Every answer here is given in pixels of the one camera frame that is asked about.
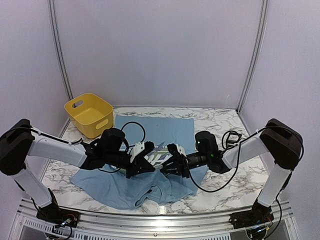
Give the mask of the light blue printed t-shirt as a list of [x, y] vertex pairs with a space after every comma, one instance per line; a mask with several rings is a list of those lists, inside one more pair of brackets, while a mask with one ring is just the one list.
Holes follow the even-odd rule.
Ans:
[[[155, 150], [147, 155], [152, 163], [163, 163], [171, 156], [168, 144], [180, 144], [186, 154], [195, 151], [195, 126], [192, 118], [166, 118], [147, 116], [115, 117], [115, 127], [124, 128], [125, 137], [133, 144], [144, 138], [155, 145]], [[105, 165], [103, 170], [80, 169], [70, 178], [70, 182], [84, 190], [94, 200], [118, 210], [134, 210], [145, 200], [158, 204], [176, 202], [188, 195], [196, 195], [208, 167], [191, 170], [193, 180], [173, 174], [162, 174], [159, 170], [126, 178], [123, 171], [113, 172]]]

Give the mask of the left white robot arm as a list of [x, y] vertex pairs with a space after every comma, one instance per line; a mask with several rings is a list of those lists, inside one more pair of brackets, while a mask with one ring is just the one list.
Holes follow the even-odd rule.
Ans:
[[125, 133], [118, 128], [103, 131], [101, 137], [90, 143], [83, 140], [67, 141], [31, 126], [21, 119], [0, 137], [0, 171], [12, 177], [38, 207], [38, 213], [58, 223], [63, 211], [47, 187], [27, 166], [28, 156], [52, 159], [83, 170], [101, 169], [105, 165], [126, 171], [130, 178], [155, 168], [145, 156], [154, 150], [154, 143], [139, 142], [129, 146]]

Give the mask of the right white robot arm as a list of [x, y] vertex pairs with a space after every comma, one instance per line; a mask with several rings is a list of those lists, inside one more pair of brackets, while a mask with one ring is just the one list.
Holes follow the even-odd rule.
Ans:
[[207, 166], [217, 174], [238, 170], [240, 164], [269, 153], [274, 166], [257, 199], [248, 212], [247, 219], [258, 224], [271, 212], [271, 205], [286, 187], [293, 171], [304, 155], [302, 136], [281, 121], [272, 118], [265, 127], [242, 140], [232, 140], [220, 150], [214, 134], [200, 131], [195, 134], [196, 152], [183, 153], [182, 147], [169, 144], [171, 157], [162, 164], [164, 174], [190, 178], [191, 170]]

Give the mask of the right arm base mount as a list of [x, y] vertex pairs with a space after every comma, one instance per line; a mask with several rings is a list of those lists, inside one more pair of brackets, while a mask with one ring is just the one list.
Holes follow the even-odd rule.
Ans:
[[274, 215], [271, 214], [270, 211], [263, 214], [259, 211], [246, 210], [232, 213], [229, 218], [229, 223], [233, 225], [234, 229], [240, 229], [269, 223], [273, 220]]

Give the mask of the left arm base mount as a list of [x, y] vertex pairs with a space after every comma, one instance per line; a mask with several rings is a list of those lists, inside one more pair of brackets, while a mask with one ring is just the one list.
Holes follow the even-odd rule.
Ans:
[[80, 213], [66, 209], [61, 209], [60, 212], [44, 212], [39, 210], [36, 214], [36, 218], [59, 226], [70, 219], [71, 222], [67, 223], [67, 225], [76, 228], [80, 219]]

